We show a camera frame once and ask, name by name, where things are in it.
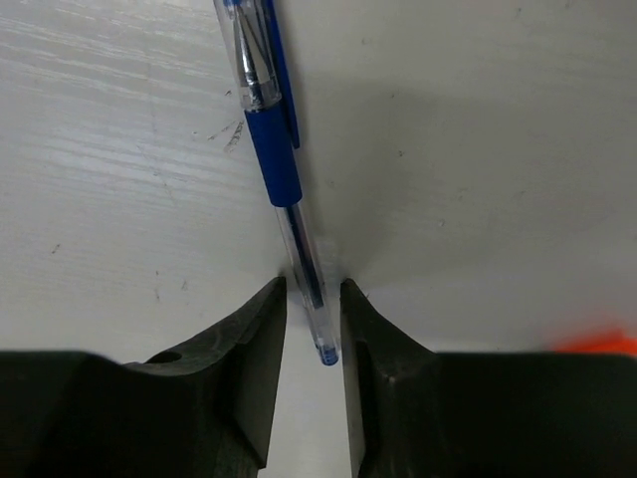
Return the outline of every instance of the pen clip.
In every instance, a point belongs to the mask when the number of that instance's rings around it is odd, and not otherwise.
[[[284,116],[286,126],[290,133],[290,139],[294,149],[298,149],[301,145],[299,138],[299,125],[297,124],[297,112],[295,111],[295,101],[292,97],[292,85],[288,76],[288,68],[286,67],[286,57],[283,51],[283,42],[281,41],[281,32],[277,23],[277,14],[275,13],[274,0],[265,1],[269,20],[270,41],[272,42],[272,52],[274,55],[275,69],[277,70],[277,80],[281,89],[281,96],[284,107]]]

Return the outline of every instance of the pen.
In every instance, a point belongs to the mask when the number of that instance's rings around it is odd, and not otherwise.
[[[214,0],[259,159],[320,360],[338,361],[319,261],[304,219],[294,149],[300,146],[292,88],[273,0]]]

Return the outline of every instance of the red object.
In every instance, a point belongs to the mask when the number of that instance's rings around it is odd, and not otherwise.
[[[564,344],[555,350],[581,354],[630,354],[637,356],[637,339],[631,339],[623,331],[616,329]]]

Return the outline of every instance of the pen grip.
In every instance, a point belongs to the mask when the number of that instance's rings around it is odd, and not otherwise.
[[[264,111],[246,112],[246,121],[270,202],[276,207],[293,206],[303,194],[281,102]]]

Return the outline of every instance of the white surface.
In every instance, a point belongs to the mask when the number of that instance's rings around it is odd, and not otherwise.
[[[436,348],[637,325],[635,2],[278,4],[308,200],[382,313]],[[225,55],[212,0],[3,2],[0,347],[146,359],[285,263]],[[302,320],[262,475],[347,476]]]

